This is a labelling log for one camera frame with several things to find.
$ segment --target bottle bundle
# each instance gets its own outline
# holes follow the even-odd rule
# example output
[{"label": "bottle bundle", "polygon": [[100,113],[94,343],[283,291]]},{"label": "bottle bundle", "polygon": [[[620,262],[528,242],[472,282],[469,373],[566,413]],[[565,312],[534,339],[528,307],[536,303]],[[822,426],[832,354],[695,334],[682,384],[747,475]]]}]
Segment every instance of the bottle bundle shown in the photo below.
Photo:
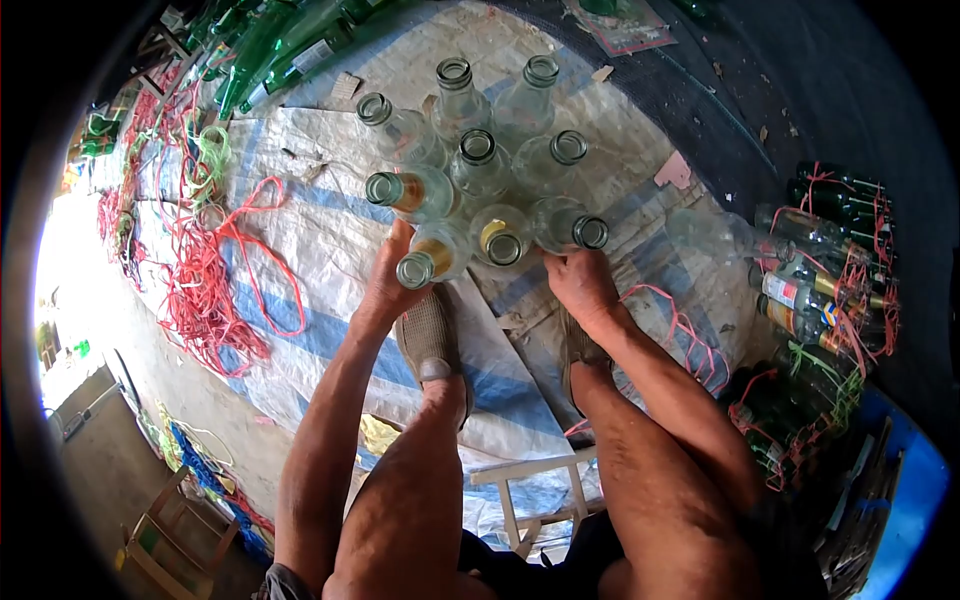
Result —
[{"label": "bottle bundle", "polygon": [[552,58],[532,57],[491,104],[469,62],[452,57],[437,65],[429,117],[379,93],[360,98],[357,120],[395,166],[367,178],[367,200],[417,226],[396,269],[404,286],[452,279],[473,256],[509,267],[533,244],[563,255],[607,243],[607,224],[570,197],[587,141],[549,133],[558,73]]}]

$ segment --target clear glass bottle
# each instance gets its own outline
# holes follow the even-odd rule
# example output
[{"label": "clear glass bottle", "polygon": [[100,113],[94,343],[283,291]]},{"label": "clear glass bottle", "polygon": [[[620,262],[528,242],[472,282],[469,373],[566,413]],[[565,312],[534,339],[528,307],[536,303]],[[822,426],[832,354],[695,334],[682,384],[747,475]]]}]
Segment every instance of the clear glass bottle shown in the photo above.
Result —
[{"label": "clear glass bottle", "polygon": [[750,287],[794,312],[809,319],[819,319],[831,327],[836,325],[837,307],[833,298],[814,290],[809,283],[779,276],[773,271],[763,273],[757,265],[751,265],[747,280]]},{"label": "clear glass bottle", "polygon": [[572,198],[541,198],[530,208],[530,215],[534,242],[552,254],[600,250],[607,244],[607,224]]},{"label": "clear glass bottle", "polygon": [[732,212],[712,213],[680,208],[670,213],[664,225],[674,246],[694,248],[721,263],[741,258],[793,260],[792,241],[774,237]]},{"label": "clear glass bottle", "polygon": [[514,155],[514,179],[534,199],[569,194],[587,148],[584,137],[573,130],[528,139]]},{"label": "clear glass bottle", "polygon": [[490,101],[473,86],[470,63],[460,57],[443,59],[437,65],[440,97],[430,111],[437,135],[453,148],[468,130],[491,129]]},{"label": "clear glass bottle", "polygon": [[385,160],[399,166],[446,168],[446,148],[422,113],[394,108],[383,94],[373,92],[357,102],[357,119],[371,129],[374,147]]},{"label": "clear glass bottle", "polygon": [[470,247],[477,258],[494,267],[515,264],[530,248],[530,222],[517,208],[491,204],[470,221]]},{"label": "clear glass bottle", "polygon": [[464,271],[471,255],[465,222],[433,221],[417,228],[410,251],[396,264],[396,279],[411,290],[447,281]]},{"label": "clear glass bottle", "polygon": [[870,253],[846,239],[832,221],[786,207],[779,214],[778,210],[772,204],[757,204],[756,227],[764,231],[772,228],[776,235],[792,240],[811,256],[827,256],[844,264],[849,255],[856,263],[870,264]]},{"label": "clear glass bottle", "polygon": [[511,156],[520,144],[553,125],[552,94],[558,73],[560,66],[551,57],[532,57],[523,67],[520,81],[493,102],[493,134]]},{"label": "clear glass bottle", "polygon": [[407,223],[436,221],[457,208],[450,179],[429,165],[407,167],[400,173],[374,173],[367,178],[366,192],[368,202],[392,208]]},{"label": "clear glass bottle", "polygon": [[510,158],[489,132],[470,130],[450,161],[450,179],[460,192],[466,218],[503,198],[510,188]]}]

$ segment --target white paper label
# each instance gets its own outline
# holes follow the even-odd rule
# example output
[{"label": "white paper label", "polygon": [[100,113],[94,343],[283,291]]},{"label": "white paper label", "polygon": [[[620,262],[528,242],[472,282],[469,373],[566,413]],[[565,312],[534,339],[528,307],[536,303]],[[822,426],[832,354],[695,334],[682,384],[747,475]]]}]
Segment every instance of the white paper label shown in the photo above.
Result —
[{"label": "white paper label", "polygon": [[247,98],[247,102],[250,103],[251,107],[255,107],[264,100],[267,99],[267,96],[270,94],[267,93],[267,86],[264,84],[258,84],[257,87],[250,92],[250,96]]},{"label": "white paper label", "polygon": [[321,39],[314,45],[299,53],[295,59],[291,60],[291,62],[293,63],[295,69],[305,74],[307,71],[320,64],[321,60],[331,56],[333,56],[333,51],[330,50],[330,46],[326,43],[326,40]]},{"label": "white paper label", "polygon": [[776,300],[787,308],[793,308],[797,297],[797,286],[786,279],[781,279],[773,273],[763,276],[763,293]]}]

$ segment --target debris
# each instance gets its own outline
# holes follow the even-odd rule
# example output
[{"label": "debris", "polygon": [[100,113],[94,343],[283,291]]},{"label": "debris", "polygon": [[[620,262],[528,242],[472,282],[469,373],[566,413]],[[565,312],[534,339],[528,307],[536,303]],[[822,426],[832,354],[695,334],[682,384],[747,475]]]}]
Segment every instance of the debris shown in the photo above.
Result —
[{"label": "debris", "polygon": [[437,94],[427,94],[423,102],[420,103],[420,109],[423,114],[429,115],[433,111],[433,105],[437,102]]},{"label": "debris", "polygon": [[607,80],[607,78],[610,76],[612,72],[613,72],[613,67],[611,67],[608,64],[605,64],[599,69],[597,69],[596,72],[590,76],[590,78],[593,79],[595,82],[601,84],[602,82],[605,82]]},{"label": "debris", "polygon": [[357,87],[360,87],[360,78],[353,77],[347,71],[337,76],[337,81],[330,90],[330,95],[341,100],[349,100],[356,93]]},{"label": "debris", "polygon": [[654,175],[654,183],[657,187],[664,187],[667,183],[673,183],[679,189],[686,189],[690,186],[690,165],[680,154],[680,151],[673,151],[670,158],[663,163],[663,166]]}]

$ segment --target shoe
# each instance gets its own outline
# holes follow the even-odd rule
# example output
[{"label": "shoe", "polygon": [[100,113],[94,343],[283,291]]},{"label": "shoe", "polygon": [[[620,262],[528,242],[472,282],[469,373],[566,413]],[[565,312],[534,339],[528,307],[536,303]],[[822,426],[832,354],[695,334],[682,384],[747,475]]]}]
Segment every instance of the shoe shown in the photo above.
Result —
[{"label": "shoe", "polygon": [[585,365],[600,365],[606,363],[612,369],[613,360],[607,351],[600,348],[600,345],[594,342],[584,331],[577,320],[566,311],[562,305],[560,307],[560,323],[564,328],[564,348],[561,356],[564,359],[563,368],[563,386],[566,391],[566,397],[570,399],[570,404],[585,417],[584,413],[577,408],[577,403],[573,400],[573,389],[570,386],[570,365],[575,362],[582,362]]},{"label": "shoe", "polygon": [[[457,347],[457,330],[453,324],[453,304],[441,283],[433,286],[426,298],[400,315],[394,324],[396,345],[407,361],[414,379],[423,388],[424,381],[464,374]],[[473,412],[473,390],[467,388],[467,413]]]}]

